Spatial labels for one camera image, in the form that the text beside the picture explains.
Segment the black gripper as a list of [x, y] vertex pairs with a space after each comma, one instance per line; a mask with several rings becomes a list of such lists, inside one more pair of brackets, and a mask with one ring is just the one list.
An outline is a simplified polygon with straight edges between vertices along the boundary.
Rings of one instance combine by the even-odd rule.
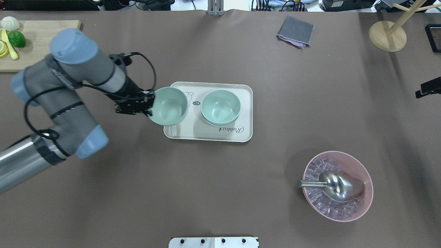
[[146, 116], [153, 116], [154, 100], [155, 91], [140, 91], [139, 97], [115, 100], [115, 112], [129, 115], [141, 113]]

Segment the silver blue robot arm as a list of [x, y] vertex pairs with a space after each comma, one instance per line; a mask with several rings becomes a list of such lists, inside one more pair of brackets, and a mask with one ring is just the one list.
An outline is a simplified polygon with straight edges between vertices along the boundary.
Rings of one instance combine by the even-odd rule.
[[108, 144], [77, 89], [101, 91], [115, 102], [117, 113], [152, 116], [154, 87], [139, 88], [125, 69], [133, 55], [106, 55], [82, 31], [69, 28], [52, 39], [43, 60], [12, 78], [32, 133], [1, 152], [1, 193], [73, 154], [84, 159]]

